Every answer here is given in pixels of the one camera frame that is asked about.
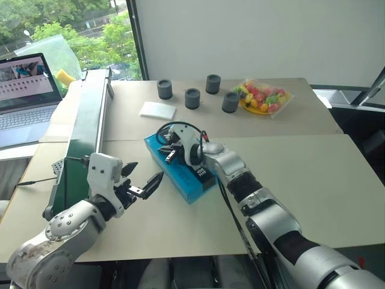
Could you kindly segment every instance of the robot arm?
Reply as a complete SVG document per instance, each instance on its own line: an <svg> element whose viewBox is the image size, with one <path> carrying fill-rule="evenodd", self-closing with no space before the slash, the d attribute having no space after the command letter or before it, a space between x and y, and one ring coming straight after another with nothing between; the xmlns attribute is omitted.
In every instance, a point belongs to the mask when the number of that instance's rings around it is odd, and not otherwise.
<svg viewBox="0 0 385 289"><path fill-rule="evenodd" d="M48 289L63 282L72 264L89 250L111 217L119 218L136 197L147 199L159 186L163 173L152 177L143 189L120 176L128 176L137 163L122 168L120 159L92 154L87 181L91 198L81 200L52 218L36 237L21 245L7 263L11 288Z"/></svg>
<svg viewBox="0 0 385 289"><path fill-rule="evenodd" d="M198 156L202 165L214 171L246 216L246 226L262 253L277 257L293 280L303 289L381 289L385 283L330 247L302 236L296 218L263 187L243 160L220 143L203 143L203 156L197 139L177 133L182 144L196 148L187 156L192 163Z"/></svg>

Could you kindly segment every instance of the black wire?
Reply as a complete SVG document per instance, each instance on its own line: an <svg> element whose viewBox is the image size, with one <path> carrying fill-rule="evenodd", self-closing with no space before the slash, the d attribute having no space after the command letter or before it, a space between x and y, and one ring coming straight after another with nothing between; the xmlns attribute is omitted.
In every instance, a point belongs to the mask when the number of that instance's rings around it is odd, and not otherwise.
<svg viewBox="0 0 385 289"><path fill-rule="evenodd" d="M263 254L263 262L265 263L266 270L268 272L268 277L270 280L271 287L273 289L285 289L281 274L279 273L278 265L273 256Z"/></svg>
<svg viewBox="0 0 385 289"><path fill-rule="evenodd" d="M28 182L20 182L17 185L33 185L36 182L44 182L44 181L49 181L50 179L57 179L57 176L49 179L39 179L38 181L28 181Z"/></svg>
<svg viewBox="0 0 385 289"><path fill-rule="evenodd" d="M200 129L198 129L198 127L196 127L195 125L192 125L192 124L190 124L190 123L188 123L188 122L168 122L168 123L165 123L164 125L162 125L159 129L158 129L158 131L156 132L156 134L155 134L155 139L156 139L156 141L159 143L159 144L161 144L161 145L163 145L163 146L166 146L166 145L168 145L168 143L164 143L164 142L162 142L161 140L160 140L160 138L159 138L159 134L160 134L160 132L163 130L163 129L165 129L166 127L168 127L168 126L172 126L172 125L186 125L186 126L189 126L189 127L191 127L191 128L194 128L197 132L199 132L199 146L200 146L200 158L199 158L199 163L201 163L202 162L202 158L203 158L203 138L205 138L205 141L206 142L209 142L209 138L208 138L208 136L207 136L207 133L206 133L206 131L201 131Z"/></svg>
<svg viewBox="0 0 385 289"><path fill-rule="evenodd" d="M163 146L168 145L168 143L164 143L164 142L160 141L159 134L160 134L160 132L162 130L164 130L166 127L171 126L171 125L186 125L186 126L190 126L190 127L194 128L196 131L199 132L199 145L200 145L200 161L199 161L199 163L201 163L202 162L202 158L203 158L203 138L205 138L206 142L209 142L209 137L208 137L206 131L201 131L196 126L194 126L194 125L192 125L192 124L190 124L188 122L168 122L168 123L162 125L158 129L156 134L155 134L156 141L159 144L161 144ZM218 179L218 185L219 185L219 188L220 188L223 200L226 203L226 205L227 205L227 207L228 207L228 209L229 209L229 211L230 211L230 213L231 213L231 215L233 217L233 220L235 222L235 225L236 225L236 227L238 229L239 234L241 235L242 241L243 241L243 243L244 243L244 245L246 247L246 251L247 251L247 253L248 253L249 257L250 257L250 260L251 260L251 262L253 263L253 265L255 266L255 268L256 268L256 270L258 272L258 274L259 274L259 276L261 278L261 281L263 283L263 286L265 288L269 288L270 287L269 286L269 282L267 281L267 279L266 279L266 277L265 277L265 275L263 273L263 270L262 270L260 264L258 263L258 261L256 259L256 254L255 254L253 248L251 247L251 244L248 241L247 236L246 236L246 234L245 234L241 224L239 223L238 219L236 218L236 216L234 214L234 211L233 211L233 209L231 207L229 198L227 197L227 194L226 194L226 189L224 188L224 185L222 184L221 180L218 177L217 177L217 179Z"/></svg>
<svg viewBox="0 0 385 289"><path fill-rule="evenodd" d="M228 209L229 209L229 211L230 211L230 213L231 213L231 215L233 217L234 223L235 223L235 225L236 225L236 227L238 229L239 234L241 235L243 244L246 247L247 254L248 254L251 262L255 266L257 272L258 272L258 274L260 276L260 279L261 279L261 281L263 283L263 286L265 288L269 288L270 287L269 286L269 282L267 281L266 276L264 275L263 270L262 270L260 264L258 263L258 260L256 259L256 254L255 254L255 252L254 252L250 242L248 241L247 236L246 236L246 234L245 234L241 224L239 223L239 221L238 221L237 217L235 216L235 213L234 213L234 211L233 211L233 209L231 207L229 198L227 197L227 194L226 194L226 189L224 188L224 185L222 184L221 180L218 177L217 177L217 179L218 179L218 185L219 185L219 189L221 191L223 200L226 203L226 205L227 205L227 207L228 207Z"/></svg>
<svg viewBox="0 0 385 289"><path fill-rule="evenodd" d="M158 143L160 143L161 145L163 145L163 146L168 145L168 143L164 143L164 142L162 142L162 141L159 139L159 133L160 133L163 129L165 129L166 127L172 126L172 125L186 125L186 126L189 126L189 127L191 127L191 128L194 128L197 132L201 133L201 130L200 130L200 129L198 129L195 125L192 125L192 124L190 124L190 123L188 123L188 122L168 122L168 123L165 123L164 125L162 125L162 126L158 129L158 131L157 131L156 134L155 134L156 141L157 141Z"/></svg>
<svg viewBox="0 0 385 289"><path fill-rule="evenodd" d="M81 161L81 158L74 158L74 157L66 157L68 160L73 160L73 161Z"/></svg>

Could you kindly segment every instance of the black joint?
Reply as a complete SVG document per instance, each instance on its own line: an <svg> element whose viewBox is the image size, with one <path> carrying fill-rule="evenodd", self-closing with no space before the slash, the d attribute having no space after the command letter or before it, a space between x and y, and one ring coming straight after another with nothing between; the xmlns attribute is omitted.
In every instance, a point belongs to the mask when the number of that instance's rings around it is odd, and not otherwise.
<svg viewBox="0 0 385 289"><path fill-rule="evenodd" d="M119 187L114 187L115 195L122 203L125 210L137 200L137 197L127 192L130 188L130 183L131 180L126 179Z"/></svg>
<svg viewBox="0 0 385 289"><path fill-rule="evenodd" d="M159 172L153 175L148 181L147 184L143 187L142 199L147 200L152 193L159 187L163 178L164 172Z"/></svg>
<svg viewBox="0 0 385 289"><path fill-rule="evenodd" d="M263 211L264 209L272 206L272 205L275 205L277 202L275 200L272 200L272 199L267 199L265 201L263 201L262 203L260 203L259 205L255 206L254 208L249 208L247 205L244 205L241 209L242 213L244 216L252 216L254 214L257 214L261 211Z"/></svg>
<svg viewBox="0 0 385 289"><path fill-rule="evenodd" d="M247 219L246 227L250 232L251 237L253 238L255 244L258 249L263 254L268 254L269 256L275 257L277 254L275 253L273 247L270 245L270 242L267 240L266 236L263 234L261 229L252 219Z"/></svg>
<svg viewBox="0 0 385 289"><path fill-rule="evenodd" d="M99 194L86 201L99 209L100 213L103 215L104 221L106 222L116 215L114 206L108 202L105 197Z"/></svg>
<svg viewBox="0 0 385 289"><path fill-rule="evenodd" d="M83 165L83 167L87 169L88 166L90 165L90 157L88 155L85 155L80 159L80 162Z"/></svg>
<svg viewBox="0 0 385 289"><path fill-rule="evenodd" d="M251 172L245 172L230 181L227 188L234 196L234 199L239 203L249 194L262 188L262 185L255 179Z"/></svg>
<svg viewBox="0 0 385 289"><path fill-rule="evenodd" d="M336 279L338 277L338 273L335 272L335 271L332 271L330 272L329 275L327 275L321 283L319 283L317 289L326 289L327 286L330 284L331 281L333 281L334 279Z"/></svg>
<svg viewBox="0 0 385 289"><path fill-rule="evenodd" d="M298 231L290 231L280 236L274 241L274 245L293 265L295 265L303 253L319 246L319 244L303 237Z"/></svg>
<svg viewBox="0 0 385 289"><path fill-rule="evenodd" d="M137 166L137 162L133 162L133 163L127 163L123 168L122 168L122 173L121 175L124 176L124 177L127 177L129 176L132 171L135 169L135 167Z"/></svg>
<svg viewBox="0 0 385 289"><path fill-rule="evenodd" d="M173 144L173 143L176 143L178 140L180 140L180 137L178 137L178 135L173 132L170 136L170 138L167 140L167 143L169 145Z"/></svg>
<svg viewBox="0 0 385 289"><path fill-rule="evenodd" d="M198 157L198 148L199 144L194 143L190 150L190 162L193 166L198 166L200 164L200 158Z"/></svg>

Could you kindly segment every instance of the table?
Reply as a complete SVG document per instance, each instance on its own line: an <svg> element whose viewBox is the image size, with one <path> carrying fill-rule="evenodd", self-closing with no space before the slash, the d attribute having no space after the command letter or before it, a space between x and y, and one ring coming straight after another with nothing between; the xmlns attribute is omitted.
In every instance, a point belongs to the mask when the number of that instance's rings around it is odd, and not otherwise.
<svg viewBox="0 0 385 289"><path fill-rule="evenodd" d="M260 182L293 212L310 240L331 247L385 242L384 187L347 135L212 141L221 141L242 156ZM49 164L65 149L66 143L40 144L23 181L51 177ZM106 141L104 151L125 162L139 162L132 174L136 185L144 185L160 170L142 140ZM46 225L41 212L52 184L17 189L0 224L0 263ZM235 212L243 224L245 219ZM238 253L245 249L218 188L188 205L165 176L151 198L138 200L123 217L108 222L78 261Z"/></svg>
<svg viewBox="0 0 385 289"><path fill-rule="evenodd" d="M113 81L115 92L105 124L105 140L142 140L153 134L164 120L139 116L145 101L155 101L177 108L174 120L190 122L205 129L211 137L255 137L268 135L342 134L342 130L322 102L316 97L304 78L262 79L261 81L292 92L296 97L273 120L257 116L241 107L232 114L222 111L223 96L241 80L222 80L220 92L209 95L204 81L172 81L173 97L158 97L156 81ZM71 133L76 113L69 113L79 101L80 81L71 84L70 92L59 104L52 116L52 127L41 139L65 141ZM200 90L201 104L196 110L184 105L184 90L195 87Z"/></svg>

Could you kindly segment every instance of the yellow plate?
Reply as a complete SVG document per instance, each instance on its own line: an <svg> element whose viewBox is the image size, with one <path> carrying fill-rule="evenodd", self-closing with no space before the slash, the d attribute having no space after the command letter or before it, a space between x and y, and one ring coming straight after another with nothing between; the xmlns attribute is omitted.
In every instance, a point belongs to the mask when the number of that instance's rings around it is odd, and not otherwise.
<svg viewBox="0 0 385 289"><path fill-rule="evenodd" d="M255 113L255 114L261 114L261 115L263 115L263 116L268 116L270 113L263 113L263 112L261 112L260 110L258 110L257 108L253 108L253 107L247 107L246 106L246 101L244 100L244 99L241 99L240 101L239 101L240 103L241 103L241 105L242 105L242 107L245 109L245 110L248 110L249 112L251 112L251 113Z"/></svg>

